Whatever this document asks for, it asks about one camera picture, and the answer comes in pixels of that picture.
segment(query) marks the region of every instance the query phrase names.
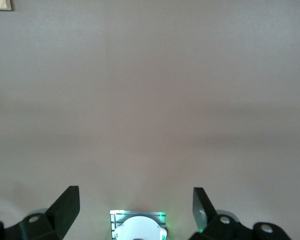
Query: white wall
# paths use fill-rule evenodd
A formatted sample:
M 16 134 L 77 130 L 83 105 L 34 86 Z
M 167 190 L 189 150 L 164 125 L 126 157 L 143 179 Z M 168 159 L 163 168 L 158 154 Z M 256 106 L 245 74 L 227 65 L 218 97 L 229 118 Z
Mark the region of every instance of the white wall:
M 300 240 L 300 0 L 14 0 L 0 12 L 0 219 L 79 185 L 65 239 L 109 210 L 196 231 L 193 187 Z

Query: black bracket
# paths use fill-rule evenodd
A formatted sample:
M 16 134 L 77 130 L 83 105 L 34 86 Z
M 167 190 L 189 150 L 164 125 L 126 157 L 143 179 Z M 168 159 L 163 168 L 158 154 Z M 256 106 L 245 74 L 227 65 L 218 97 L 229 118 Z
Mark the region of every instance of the black bracket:
M 69 186 L 45 213 L 34 213 L 8 228 L 0 240 L 62 240 L 80 211 L 79 187 Z
M 193 189 L 193 216 L 199 232 L 189 240 L 291 240 L 279 226 L 257 222 L 253 229 L 227 214 L 218 214 L 202 187 Z

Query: black plastic part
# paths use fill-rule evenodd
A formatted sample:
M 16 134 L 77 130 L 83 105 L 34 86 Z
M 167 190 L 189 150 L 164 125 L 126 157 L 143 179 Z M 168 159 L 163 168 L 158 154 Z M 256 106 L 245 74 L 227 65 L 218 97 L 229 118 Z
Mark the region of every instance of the black plastic part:
M 219 215 L 202 187 L 193 189 L 192 211 L 199 232 L 189 240 L 291 240 L 275 224 L 258 222 L 249 229 L 228 215 Z M 221 221 L 222 217 L 227 217 L 226 223 Z
M 229 223 L 221 222 L 222 217 L 227 217 Z M 232 240 L 236 234 L 237 222 L 230 216 L 217 215 L 209 222 L 202 235 L 207 239 Z
M 199 230 L 203 231 L 207 224 L 217 216 L 217 211 L 212 205 L 208 195 L 202 187 L 193 189 L 192 213 Z
M 79 187 L 69 186 L 44 214 L 60 239 L 63 239 L 78 216 L 79 211 Z
M 262 225 L 271 227 L 272 232 L 262 230 Z M 268 222 L 257 222 L 253 226 L 253 231 L 261 240 L 291 240 L 281 227 Z
M 62 240 L 79 211 L 79 187 L 69 186 L 45 213 L 27 216 L 7 229 L 0 222 L 0 240 Z

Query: screw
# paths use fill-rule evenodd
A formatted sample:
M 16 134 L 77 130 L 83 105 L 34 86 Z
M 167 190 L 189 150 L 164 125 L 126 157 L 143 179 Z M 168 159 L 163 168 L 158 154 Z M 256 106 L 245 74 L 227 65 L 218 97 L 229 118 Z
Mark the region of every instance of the screw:
M 226 216 L 222 216 L 220 217 L 220 221 L 223 223 L 223 224 L 229 224 L 230 223 L 230 219 Z
M 262 224 L 262 225 L 261 225 L 261 229 L 262 229 L 264 232 L 268 233 L 268 234 L 271 234 L 271 233 L 274 232 L 274 231 L 272 230 L 272 228 L 271 228 L 269 225 L 267 225 L 267 224 Z
M 32 217 L 30 217 L 29 218 L 29 223 L 34 223 L 35 221 L 37 221 L 39 219 L 39 217 L 38 216 L 32 216 Z

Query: white circular component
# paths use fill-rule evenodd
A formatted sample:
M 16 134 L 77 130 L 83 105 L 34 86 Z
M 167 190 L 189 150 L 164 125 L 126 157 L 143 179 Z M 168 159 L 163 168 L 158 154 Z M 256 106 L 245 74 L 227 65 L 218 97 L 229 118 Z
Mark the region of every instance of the white circular component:
M 30 217 L 29 218 L 29 223 L 34 223 L 35 221 L 37 221 L 39 219 L 39 217 L 38 216 L 32 216 L 32 217 Z
M 165 240 L 167 230 L 146 216 L 134 216 L 114 230 L 116 240 Z
M 272 227 L 267 224 L 262 224 L 261 229 L 268 234 L 271 234 L 273 232 Z
M 223 223 L 223 224 L 229 224 L 230 223 L 230 219 L 226 216 L 222 216 L 220 217 L 220 221 Z

